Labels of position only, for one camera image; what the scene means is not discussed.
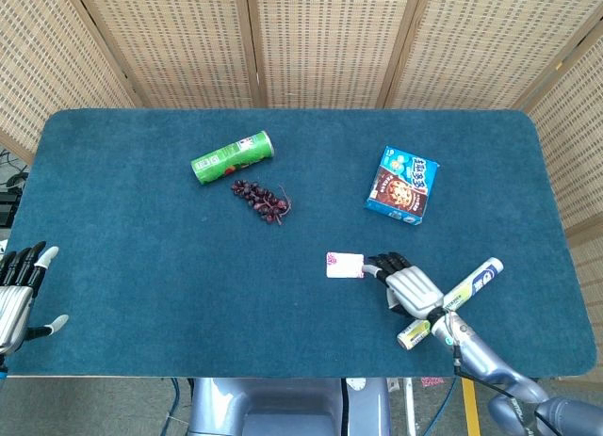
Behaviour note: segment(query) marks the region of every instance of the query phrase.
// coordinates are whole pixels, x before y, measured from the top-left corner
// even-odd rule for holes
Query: purple grapes
[[[235,180],[231,189],[240,198],[247,201],[267,224],[276,221],[279,226],[283,224],[283,217],[291,210],[291,200],[285,190],[280,186],[284,199],[277,198],[274,193],[261,187],[257,182],[249,183],[246,180]]]

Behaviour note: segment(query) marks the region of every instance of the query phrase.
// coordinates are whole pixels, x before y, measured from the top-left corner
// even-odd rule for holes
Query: green can
[[[192,160],[190,165],[199,182],[208,184],[272,156],[274,156],[272,142],[268,133],[262,130],[252,137],[246,137],[214,152],[200,156]]]

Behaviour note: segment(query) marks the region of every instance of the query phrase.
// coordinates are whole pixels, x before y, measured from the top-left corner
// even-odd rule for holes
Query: table
[[[268,131],[276,149],[236,178],[283,185],[268,226],[202,186],[190,160]],[[366,210],[386,144],[437,161],[423,224]],[[595,344],[538,137],[516,111],[118,110],[55,114],[9,242],[60,246],[31,316],[66,313],[13,375],[452,375],[436,340],[408,352],[410,319],[374,279],[327,279],[327,251],[398,250],[447,292],[490,256],[505,270],[460,315],[531,377],[578,375]]]

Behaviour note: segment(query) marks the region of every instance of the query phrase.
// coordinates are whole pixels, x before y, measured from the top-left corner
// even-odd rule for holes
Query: blue box
[[[432,192],[436,162],[385,146],[365,207],[417,225]]]

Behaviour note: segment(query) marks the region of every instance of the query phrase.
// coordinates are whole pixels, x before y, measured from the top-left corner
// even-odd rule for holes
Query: white card
[[[364,278],[365,256],[346,252],[327,252],[327,278]]]

